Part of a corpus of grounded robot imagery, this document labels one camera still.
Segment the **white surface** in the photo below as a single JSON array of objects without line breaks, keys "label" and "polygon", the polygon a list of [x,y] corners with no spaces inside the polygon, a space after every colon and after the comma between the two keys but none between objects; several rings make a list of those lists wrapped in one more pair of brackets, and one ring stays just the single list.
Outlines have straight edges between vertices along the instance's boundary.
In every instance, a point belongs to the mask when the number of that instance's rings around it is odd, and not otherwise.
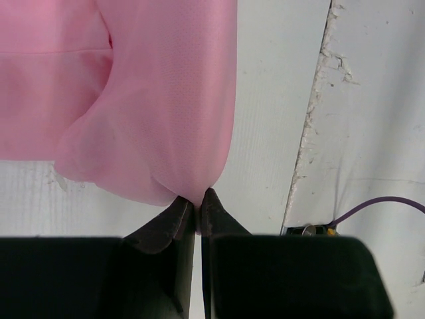
[{"label": "white surface", "polygon": [[[382,195],[425,203],[425,1],[333,5],[287,227],[328,223]],[[423,318],[425,216],[378,204],[339,231],[372,250],[398,317]]]},{"label": "white surface", "polygon": [[280,232],[329,0],[240,0],[236,119],[215,189],[253,233]]},{"label": "white surface", "polygon": [[[282,225],[328,7],[329,0],[239,1],[234,139],[215,188],[253,233],[277,234]],[[122,236],[162,210],[65,181],[50,163],[1,162],[0,199],[0,235]],[[201,319],[195,265],[191,318]]]}]

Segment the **pink fabric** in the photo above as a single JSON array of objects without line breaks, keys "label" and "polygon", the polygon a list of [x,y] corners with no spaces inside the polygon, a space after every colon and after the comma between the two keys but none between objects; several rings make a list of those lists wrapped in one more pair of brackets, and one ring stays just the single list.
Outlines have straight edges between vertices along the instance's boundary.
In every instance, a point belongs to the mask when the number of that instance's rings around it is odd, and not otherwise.
[{"label": "pink fabric", "polygon": [[1,159],[198,205],[226,161],[235,82],[236,0],[0,1]]}]

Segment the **purple cable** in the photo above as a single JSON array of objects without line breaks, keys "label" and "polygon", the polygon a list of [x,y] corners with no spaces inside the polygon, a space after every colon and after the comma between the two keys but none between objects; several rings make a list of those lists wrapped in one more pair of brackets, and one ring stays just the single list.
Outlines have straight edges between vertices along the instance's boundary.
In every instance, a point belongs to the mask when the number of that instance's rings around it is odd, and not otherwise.
[{"label": "purple cable", "polygon": [[365,201],[364,203],[361,203],[360,205],[354,207],[352,210],[348,211],[344,215],[342,215],[339,218],[336,218],[336,220],[332,221],[330,224],[328,224],[328,227],[334,227],[338,225],[339,223],[343,222],[347,218],[353,216],[358,211],[362,210],[363,208],[366,208],[370,205],[376,204],[376,203],[382,203],[383,201],[396,201],[398,203],[406,204],[409,206],[412,206],[416,209],[419,209],[421,212],[425,214],[425,206],[419,204],[418,202],[415,202],[411,199],[407,199],[404,197],[397,197],[397,196],[384,196],[384,197],[377,197],[374,199],[370,199],[368,201]]}]

